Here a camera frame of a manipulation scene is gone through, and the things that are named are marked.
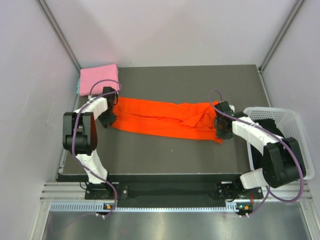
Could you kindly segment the orange t shirt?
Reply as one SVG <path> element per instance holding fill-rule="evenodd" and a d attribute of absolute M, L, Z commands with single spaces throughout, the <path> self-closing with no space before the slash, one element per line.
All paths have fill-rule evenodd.
<path fill-rule="evenodd" d="M 209 102 L 172 103 L 121 97 L 112 127 L 130 133 L 221 144 Z"/>

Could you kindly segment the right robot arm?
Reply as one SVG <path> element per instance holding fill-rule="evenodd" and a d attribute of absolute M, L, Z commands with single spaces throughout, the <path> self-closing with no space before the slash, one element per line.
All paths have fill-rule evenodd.
<path fill-rule="evenodd" d="M 306 176 L 299 142 L 276 135 L 252 120 L 244 112 L 234 112 L 227 101 L 213 105 L 216 113 L 216 136 L 230 139 L 233 136 L 246 140 L 261 155 L 258 169 L 243 173 L 233 185 L 233 192 L 245 198 L 254 188 L 279 188 Z"/>

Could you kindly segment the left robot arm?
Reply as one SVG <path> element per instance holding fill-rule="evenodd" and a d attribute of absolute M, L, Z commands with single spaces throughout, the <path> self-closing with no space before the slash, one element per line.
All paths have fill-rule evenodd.
<path fill-rule="evenodd" d="M 105 86 L 101 95 L 90 95 L 82 107 L 63 115 L 63 148 L 82 165 L 88 176 L 88 183 L 96 187 L 97 194 L 105 199 L 113 194 L 114 187 L 107 182 L 108 171 L 103 167 L 97 152 L 96 120 L 99 120 L 104 128 L 112 126 L 117 119 L 114 114 L 117 103 L 118 92 Z"/>

